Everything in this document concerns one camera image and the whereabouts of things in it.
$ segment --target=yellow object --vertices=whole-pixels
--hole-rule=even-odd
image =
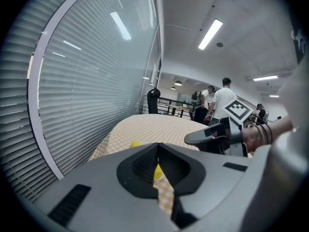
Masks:
[[[162,177],[163,171],[158,164],[154,172],[154,180],[159,180]]]
[[[133,141],[130,145],[130,148],[141,146],[142,144],[139,141]]]

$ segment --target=man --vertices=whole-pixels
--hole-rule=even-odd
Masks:
[[[259,118],[257,118],[257,123],[260,123],[261,125],[264,125],[268,118],[268,112],[265,110],[264,106],[262,104],[258,104],[256,106],[257,110],[260,110]]]
[[[209,107],[208,113],[204,119],[210,120],[211,112],[213,111],[214,107],[216,106],[216,110],[212,116],[212,119],[209,123],[209,126],[215,125],[219,123],[221,118],[228,117],[228,114],[223,110],[224,106],[227,105],[230,101],[237,99],[236,94],[230,90],[231,87],[231,79],[224,78],[222,80],[223,88],[218,90],[212,100],[212,103]]]
[[[207,97],[215,91],[214,86],[210,85],[206,90],[201,92],[201,105],[195,110],[194,121],[204,124],[204,117],[208,112]]]

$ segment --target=yellow and white checkered tablecloth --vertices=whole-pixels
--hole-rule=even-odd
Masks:
[[[184,142],[186,134],[206,128],[207,126],[184,118],[167,115],[143,114],[133,115],[118,123],[108,136],[99,144],[89,160],[128,149],[132,141],[148,143],[168,143],[189,149],[196,147]],[[171,214],[174,190],[165,176],[154,182],[159,192],[159,206]]]

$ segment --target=office chair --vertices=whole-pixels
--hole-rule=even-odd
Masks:
[[[148,111],[150,114],[158,114],[158,98],[160,90],[154,88],[147,93]]]

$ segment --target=railing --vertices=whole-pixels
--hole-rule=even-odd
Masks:
[[[175,101],[175,100],[160,97],[158,98],[157,104],[158,104],[158,112],[160,114],[171,115],[173,112],[173,107],[171,107],[171,105],[178,106],[178,107],[182,106],[182,107],[190,109],[190,111],[181,111],[181,110],[176,109],[176,111],[174,111],[175,116],[182,117],[185,119],[191,119],[191,116],[194,117],[194,114],[195,114],[195,105],[192,105],[190,103],[186,103],[183,101]],[[148,111],[148,103],[147,103],[147,98],[146,98],[146,99],[142,99],[140,103],[139,114],[147,114],[147,113],[149,113],[149,111]]]

